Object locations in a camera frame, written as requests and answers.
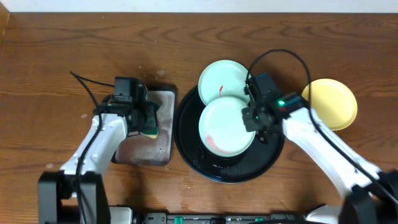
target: white wall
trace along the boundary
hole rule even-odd
[[[398,0],[0,0],[10,12],[398,12]]]

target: yellow plate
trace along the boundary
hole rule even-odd
[[[302,96],[308,100],[308,85]],[[329,78],[311,82],[311,106],[333,131],[347,128],[356,117],[356,99],[347,86]]]

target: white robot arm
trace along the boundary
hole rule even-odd
[[[86,172],[92,171],[96,174],[101,174],[104,177],[114,152],[119,148],[120,143],[127,136],[126,117],[105,113],[102,114],[102,121],[102,130],[99,132],[86,153],[80,175],[84,175]],[[99,125],[98,123],[98,115],[96,115],[93,118],[88,134],[80,144],[79,148],[75,153],[73,153],[72,157],[61,166],[60,170],[64,170],[65,175],[75,175],[78,158],[81,156],[84,148],[93,137]]]
[[[379,179],[377,173],[381,171],[380,168],[354,152],[319,119],[317,112],[312,110],[315,121],[328,138],[375,179]],[[282,126],[286,138],[300,146],[317,163],[343,198],[352,192],[354,185],[365,187],[371,184],[369,178],[358,172],[318,133],[311,122],[307,108],[292,112],[289,118],[282,120]]]

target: wire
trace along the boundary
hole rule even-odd
[[[90,95],[91,99],[93,100],[93,103],[95,105],[95,108],[97,110],[98,113],[98,120],[99,120],[99,125],[97,127],[97,130],[95,131],[93,137],[90,139],[90,141],[87,143],[86,147],[84,148],[83,152],[81,153],[78,162],[77,162],[77,166],[76,166],[76,173],[75,173],[75,177],[76,177],[76,198],[78,200],[78,204],[79,204],[79,210],[80,210],[80,214],[81,217],[83,219],[83,224],[87,224],[86,221],[86,214],[83,208],[83,202],[81,200],[81,189],[80,189],[80,172],[81,172],[81,167],[83,165],[83,161],[85,159],[86,153],[88,151],[88,149],[90,148],[91,144],[94,142],[95,138],[97,137],[97,135],[100,133],[101,129],[102,129],[102,116],[101,116],[101,111],[99,110],[98,107],[98,103],[97,100],[95,99],[93,93],[90,91],[90,89],[87,87],[87,85],[82,81],[82,80],[86,80],[83,79],[81,76],[77,75],[74,72],[70,72],[79,82],[80,84],[86,89],[86,91],[88,92],[88,94]]]
[[[304,60],[297,55],[296,53],[294,53],[291,50],[287,50],[287,49],[272,49],[269,50],[265,53],[263,53],[262,55],[260,55],[257,59],[255,59],[255,61],[250,65],[249,70],[248,70],[248,75],[246,77],[246,80],[249,78],[249,74],[250,71],[252,70],[253,66],[264,56],[266,56],[269,53],[273,53],[273,52],[285,52],[288,53],[292,56],[294,56],[297,60],[299,60],[301,62],[301,64],[303,65],[304,69],[305,69],[305,73],[307,74],[307,80],[308,80],[308,103],[310,105],[310,108],[308,110],[308,113],[310,115],[310,119],[312,124],[314,125],[315,129],[319,132],[319,134],[324,138],[324,140],[330,144],[341,156],[343,156],[353,167],[355,167],[357,170],[359,170],[363,175],[365,175],[367,178],[369,178],[369,180],[371,180],[371,182],[374,184],[375,189],[380,190],[384,196],[386,196],[388,199],[390,199],[392,202],[394,202],[396,205],[398,205],[398,200],[392,196],[388,190],[386,190],[381,184],[379,184],[379,182],[369,173],[367,172],[365,169],[363,169],[361,167],[361,165],[357,164],[354,160],[352,160],[352,158],[350,158],[350,156],[348,156],[345,152],[343,152],[333,141],[331,141],[329,139],[329,137],[322,131],[322,129],[319,127],[319,125],[317,124],[317,122],[315,121],[315,119],[312,116],[312,110],[311,110],[311,73],[310,70],[308,69],[307,64],[304,62]]]
[[[70,73],[73,73],[72,75],[73,75],[74,77],[77,76],[79,79],[84,80],[84,81],[88,81],[88,82],[95,83],[95,84],[98,84],[98,85],[104,85],[104,86],[114,87],[114,85],[112,85],[112,84],[101,83],[101,82],[97,82],[97,81],[94,81],[94,80],[90,80],[90,79],[88,79],[88,78],[81,77],[81,76],[77,75],[77,74],[74,73],[74,72],[70,72]]]

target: black plate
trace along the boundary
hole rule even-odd
[[[199,137],[198,124],[203,109],[205,105],[195,87],[181,101],[174,119],[175,144],[193,170],[218,182],[239,183],[265,173],[278,159],[285,142],[282,134],[266,134],[267,145],[255,139],[248,149],[234,157],[211,153]]]

